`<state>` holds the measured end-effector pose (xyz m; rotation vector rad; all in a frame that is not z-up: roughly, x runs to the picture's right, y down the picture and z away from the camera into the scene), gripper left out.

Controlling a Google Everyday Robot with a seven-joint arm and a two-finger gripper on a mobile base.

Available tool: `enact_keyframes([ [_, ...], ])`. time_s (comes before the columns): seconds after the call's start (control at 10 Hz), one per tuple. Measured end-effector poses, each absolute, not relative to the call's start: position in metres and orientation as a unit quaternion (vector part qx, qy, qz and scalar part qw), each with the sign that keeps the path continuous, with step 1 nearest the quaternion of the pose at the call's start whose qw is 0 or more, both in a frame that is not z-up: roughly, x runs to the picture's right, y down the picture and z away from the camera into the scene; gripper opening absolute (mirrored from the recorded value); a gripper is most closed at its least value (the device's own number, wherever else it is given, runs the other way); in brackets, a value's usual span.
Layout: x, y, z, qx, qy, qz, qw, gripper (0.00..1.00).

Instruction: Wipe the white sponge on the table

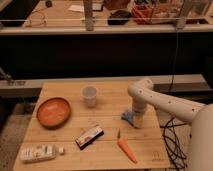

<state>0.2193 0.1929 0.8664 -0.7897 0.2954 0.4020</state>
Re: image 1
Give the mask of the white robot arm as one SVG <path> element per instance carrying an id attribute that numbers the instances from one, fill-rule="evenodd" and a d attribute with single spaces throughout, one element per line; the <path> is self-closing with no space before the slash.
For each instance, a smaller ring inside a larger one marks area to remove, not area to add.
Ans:
<path id="1" fill-rule="evenodd" d="M 187 171 L 213 171 L 213 104 L 203 104 L 153 90 L 148 77 L 128 87 L 135 115 L 143 115 L 150 104 L 191 125 Z"/>

